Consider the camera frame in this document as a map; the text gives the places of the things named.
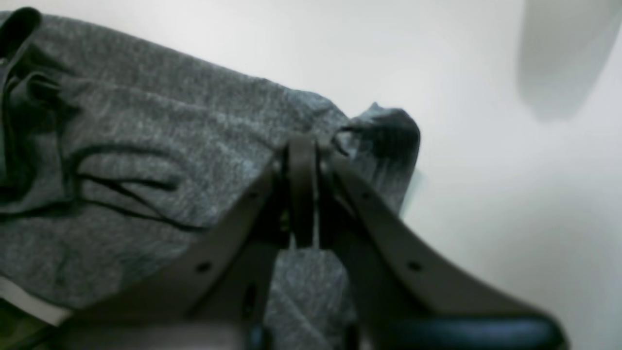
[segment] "black plastic piece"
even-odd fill
[[[339,256],[353,285],[359,320],[344,335],[346,349],[567,346],[553,317],[451,264],[343,156],[296,137],[209,237],[152,278],[78,312],[55,348],[270,349],[261,323],[274,260],[290,229],[299,245],[312,242],[315,214],[320,247]]]

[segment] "gray fabric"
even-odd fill
[[[335,137],[395,211],[414,168],[416,126],[402,110],[373,105],[349,120],[317,94],[55,16],[28,59],[60,92],[28,112],[49,125],[20,141],[36,155],[30,186],[0,198],[0,274],[58,305],[82,308],[171,262],[292,133]],[[27,90],[36,76],[17,78]],[[3,118],[36,111],[20,91],[5,89],[16,107]],[[266,311],[278,349],[338,348],[354,317],[332,253],[279,255]]]

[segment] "white floor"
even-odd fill
[[[128,32],[422,130],[402,216],[464,269],[622,344],[618,0],[0,0]]]

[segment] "screw hole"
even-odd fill
[[[207,271],[209,271],[209,269],[211,269],[211,263],[210,262],[202,262],[202,263],[197,265],[197,272],[198,273],[207,272]]]
[[[421,271],[421,270],[423,269],[423,268],[421,267],[421,265],[419,265],[419,264],[418,264],[418,263],[416,263],[416,262],[412,262],[412,261],[411,261],[411,262],[408,262],[408,268],[409,268],[411,271],[415,271],[415,272],[419,272],[419,271]]]

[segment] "white object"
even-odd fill
[[[0,1],[25,5],[318,92],[351,116],[404,108],[422,131],[408,225],[556,314],[574,350],[622,344],[622,2]]]

